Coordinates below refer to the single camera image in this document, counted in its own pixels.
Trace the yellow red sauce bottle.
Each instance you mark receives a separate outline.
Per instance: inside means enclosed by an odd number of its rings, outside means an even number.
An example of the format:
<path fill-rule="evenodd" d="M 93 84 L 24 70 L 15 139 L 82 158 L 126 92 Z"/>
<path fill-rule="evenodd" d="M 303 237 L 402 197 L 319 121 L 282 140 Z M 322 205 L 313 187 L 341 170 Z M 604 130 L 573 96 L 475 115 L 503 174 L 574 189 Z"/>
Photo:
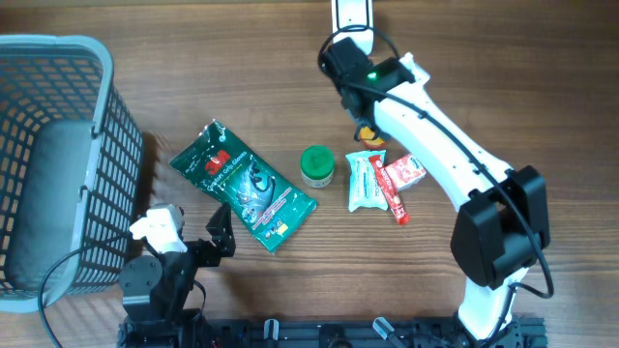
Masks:
<path fill-rule="evenodd" d="M 386 145 L 386 141 L 378 137 L 369 127 L 363 127 L 358 132 L 358 138 L 362 145 L 369 150 L 380 150 Z"/>

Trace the green 3M gloves packet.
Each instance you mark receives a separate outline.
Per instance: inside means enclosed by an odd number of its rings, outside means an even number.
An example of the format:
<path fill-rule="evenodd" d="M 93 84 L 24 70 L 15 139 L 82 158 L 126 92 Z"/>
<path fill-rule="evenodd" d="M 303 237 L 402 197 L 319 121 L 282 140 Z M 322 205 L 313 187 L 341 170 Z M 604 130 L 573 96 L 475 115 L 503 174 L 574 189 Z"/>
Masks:
<path fill-rule="evenodd" d="M 195 187 L 230 205 L 252 236 L 275 252 L 317 201 L 295 187 L 215 120 L 170 165 Z"/>

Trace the green lid jar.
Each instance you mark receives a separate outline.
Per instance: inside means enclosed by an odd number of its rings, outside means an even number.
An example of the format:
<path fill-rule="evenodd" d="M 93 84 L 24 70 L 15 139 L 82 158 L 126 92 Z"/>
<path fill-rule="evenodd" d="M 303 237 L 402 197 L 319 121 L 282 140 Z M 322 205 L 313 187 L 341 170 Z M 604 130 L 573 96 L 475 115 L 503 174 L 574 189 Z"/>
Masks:
<path fill-rule="evenodd" d="M 320 189 L 329 185 L 335 171 L 335 158 L 329 148 L 312 145 L 301 155 L 300 169 L 304 182 L 311 188 Z"/>

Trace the red white small packet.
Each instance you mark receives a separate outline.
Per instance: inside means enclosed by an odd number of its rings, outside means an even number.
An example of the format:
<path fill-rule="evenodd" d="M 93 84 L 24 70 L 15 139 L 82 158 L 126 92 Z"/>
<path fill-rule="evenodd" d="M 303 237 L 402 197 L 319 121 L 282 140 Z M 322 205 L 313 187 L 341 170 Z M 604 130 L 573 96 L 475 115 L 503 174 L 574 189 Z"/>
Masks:
<path fill-rule="evenodd" d="M 386 167 L 386 171 L 397 191 L 409 189 L 427 174 L 425 168 L 412 154 L 392 162 Z"/>

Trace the teal snack packet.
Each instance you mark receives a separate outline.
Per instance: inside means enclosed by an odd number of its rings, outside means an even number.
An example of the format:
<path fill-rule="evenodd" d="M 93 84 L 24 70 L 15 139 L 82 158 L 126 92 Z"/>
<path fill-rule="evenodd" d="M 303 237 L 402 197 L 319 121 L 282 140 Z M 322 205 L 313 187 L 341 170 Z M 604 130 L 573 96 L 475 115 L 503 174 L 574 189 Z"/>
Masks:
<path fill-rule="evenodd" d="M 388 203 L 377 183 L 375 171 L 369 163 L 371 156 L 377 155 L 383 160 L 385 153 L 385 150 L 365 150 L 345 156 L 351 170 L 348 200 L 350 212 L 358 208 L 377 208 L 383 211 L 388 209 Z"/>

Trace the red stick sachet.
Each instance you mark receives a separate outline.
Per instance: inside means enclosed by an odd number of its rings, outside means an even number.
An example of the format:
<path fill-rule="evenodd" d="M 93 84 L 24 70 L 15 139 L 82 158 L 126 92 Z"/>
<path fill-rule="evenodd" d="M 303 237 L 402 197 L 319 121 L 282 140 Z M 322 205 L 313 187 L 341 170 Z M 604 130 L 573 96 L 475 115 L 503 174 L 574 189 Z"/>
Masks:
<path fill-rule="evenodd" d="M 399 196 L 396 187 L 394 186 L 386 167 L 379 155 L 373 155 L 368 158 L 371 164 L 377 183 L 381 188 L 383 195 L 388 203 L 388 206 L 393 213 L 398 225 L 405 225 L 410 221 L 410 216 L 406 212 Z"/>

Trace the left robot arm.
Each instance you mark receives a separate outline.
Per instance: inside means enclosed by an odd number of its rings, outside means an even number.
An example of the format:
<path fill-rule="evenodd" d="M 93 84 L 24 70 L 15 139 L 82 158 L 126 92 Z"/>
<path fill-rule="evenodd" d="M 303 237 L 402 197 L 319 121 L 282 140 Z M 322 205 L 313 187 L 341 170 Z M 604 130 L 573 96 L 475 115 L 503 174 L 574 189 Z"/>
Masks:
<path fill-rule="evenodd" d="M 148 253 L 129 261 L 119 286 L 127 312 L 119 326 L 119 347 L 217 347 L 218 335 L 203 309 L 186 308 L 193 289 L 204 292 L 195 276 L 200 268 L 217 267 L 234 255 L 236 244 L 231 207 L 222 204 L 205 226 L 211 239 L 184 241 L 184 211 L 178 205 L 157 204 L 130 226 L 132 237 Z"/>

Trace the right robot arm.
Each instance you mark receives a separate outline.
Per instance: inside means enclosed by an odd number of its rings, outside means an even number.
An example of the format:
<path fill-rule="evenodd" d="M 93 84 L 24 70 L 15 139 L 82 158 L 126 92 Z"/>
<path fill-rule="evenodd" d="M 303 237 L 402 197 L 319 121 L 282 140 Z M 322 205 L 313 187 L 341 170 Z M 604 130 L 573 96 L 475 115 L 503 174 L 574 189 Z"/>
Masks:
<path fill-rule="evenodd" d="M 511 313 L 519 290 L 554 294 L 543 176 L 513 169 L 461 130 L 427 93 L 429 75 L 410 53 L 374 64 L 352 39 L 329 39 L 317 64 L 351 118 L 414 155 L 457 212 L 450 248 L 466 285 L 455 315 L 415 319 L 405 337 L 383 318 L 374 329 L 409 347 L 545 347 L 544 319 Z"/>

